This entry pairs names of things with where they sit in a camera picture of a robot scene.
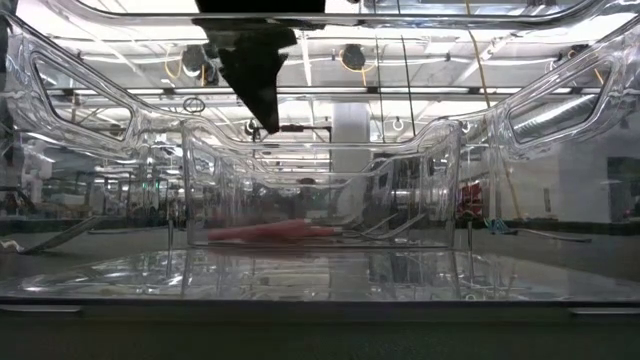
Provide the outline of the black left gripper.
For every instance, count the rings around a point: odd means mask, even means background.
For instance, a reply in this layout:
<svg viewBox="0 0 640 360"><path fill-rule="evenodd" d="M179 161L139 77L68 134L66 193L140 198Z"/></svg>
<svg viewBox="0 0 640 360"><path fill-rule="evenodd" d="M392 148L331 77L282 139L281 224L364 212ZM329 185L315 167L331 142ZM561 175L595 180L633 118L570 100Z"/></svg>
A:
<svg viewBox="0 0 640 360"><path fill-rule="evenodd" d="M199 12L205 14L323 14L326 1L196 0L196 4ZM278 50L297 43L292 26L304 26L303 22L295 20L287 26L260 18L230 17L222 20L196 18L192 23L205 32L208 38L204 45L206 50L220 49L220 73L228 85L269 134L277 133L280 130L277 75L281 69Z"/></svg>

